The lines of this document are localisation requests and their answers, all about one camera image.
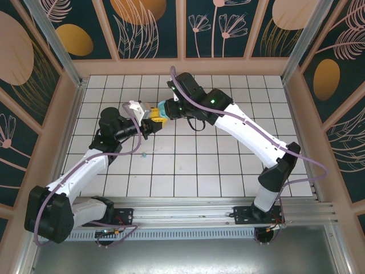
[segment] white tile floor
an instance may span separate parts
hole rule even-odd
[[[206,92],[219,88],[244,113],[286,143],[298,139],[279,76],[195,75]],[[171,98],[168,75],[93,75],[90,77],[64,170],[71,168],[87,151],[98,128],[98,117],[106,107],[119,108],[129,100],[156,106]],[[199,128],[201,122],[193,121]],[[137,137],[123,144],[130,151]],[[226,132],[209,124],[193,131],[186,120],[168,121],[165,128],[142,142],[137,153],[118,157],[82,192],[81,196],[139,197],[241,197],[256,196],[263,166],[245,146]],[[306,178],[299,160],[290,180]],[[309,183],[286,187],[282,196],[312,196]]]

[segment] small blue object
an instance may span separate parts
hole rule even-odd
[[[168,118],[168,116],[166,115],[166,112],[165,112],[165,101],[161,101],[160,103],[157,104],[157,108],[159,109],[159,115],[160,117],[162,118]]]

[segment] beige circle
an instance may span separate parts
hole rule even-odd
[[[166,11],[166,0],[110,0],[110,3],[121,19],[134,25],[141,24],[143,17],[141,4],[144,6],[146,12],[149,10],[153,14],[156,21],[159,20]]]
[[[321,101],[330,99],[335,93],[339,81],[340,68],[338,64],[331,59],[321,61],[314,73],[313,88],[315,96]]]
[[[72,24],[61,25],[56,29],[68,53],[85,56],[92,53],[94,44],[90,36],[82,28]]]
[[[280,29],[303,29],[310,19],[318,0],[275,0],[273,21]]]
[[[0,79],[19,86],[33,71],[32,41],[22,25],[0,11]]]

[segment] enclosure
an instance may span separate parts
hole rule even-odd
[[[364,18],[363,0],[3,1],[0,273],[365,272]],[[76,228],[38,248],[24,228],[30,191],[83,157],[105,108],[128,117],[124,103],[173,98],[171,66],[328,175],[283,189],[286,228],[263,247],[255,225],[229,217],[257,196],[262,162],[215,126],[168,120],[75,200],[132,208],[134,236],[98,250],[97,229]],[[289,181],[322,174],[298,159]]]

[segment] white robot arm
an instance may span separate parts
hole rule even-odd
[[[147,139],[149,134],[162,129],[167,119],[184,117],[196,118],[204,122],[207,121],[211,125],[231,134],[250,149],[265,166],[265,169],[258,178],[260,182],[258,195],[252,204],[253,217],[256,220],[263,219],[265,214],[269,213],[272,209],[284,181],[290,175],[297,161],[295,157],[286,154],[272,145],[267,138],[296,153],[300,152],[299,145],[295,143],[288,145],[267,133],[263,128],[245,115],[238,105],[222,91],[213,89],[210,93],[206,94],[203,89],[197,85],[190,74],[181,74],[177,79],[179,77],[185,92],[192,98],[200,101],[202,104],[207,104],[207,102],[214,104],[214,107],[217,109],[245,118],[246,121],[260,129],[261,132],[266,135],[266,138],[248,124],[242,123],[229,115],[216,115],[192,107],[181,99],[176,92],[176,88],[174,88],[171,82],[168,82],[168,85],[175,91],[174,98],[160,103],[160,108],[150,108],[147,104],[141,102],[130,102],[130,108],[135,112],[144,139]],[[120,141],[137,134],[136,127],[131,120],[120,116],[119,111],[116,108],[107,108],[102,111],[99,126],[100,130],[97,132],[95,139],[89,146],[90,149],[82,159],[80,159],[80,162],[92,155],[100,154],[102,152],[120,152]],[[72,204],[80,191],[92,180],[92,178],[106,169],[108,165],[112,164],[115,158],[116,156],[97,156],[72,173],[56,191],[55,197],[46,209],[47,213],[42,215],[38,232],[41,236],[56,243],[61,243],[67,238],[73,228],[94,220],[106,224],[111,221],[111,218],[113,218],[114,215],[113,203],[106,198],[96,196],[92,197],[87,202],[76,205]],[[77,167],[79,163],[72,167],[72,169],[61,178],[49,184],[46,188],[35,187],[31,191],[25,221],[26,230],[31,232],[34,231],[35,219],[37,218],[36,216],[39,212],[40,205],[43,203],[45,197],[54,190],[62,179],[68,175],[71,170]]]

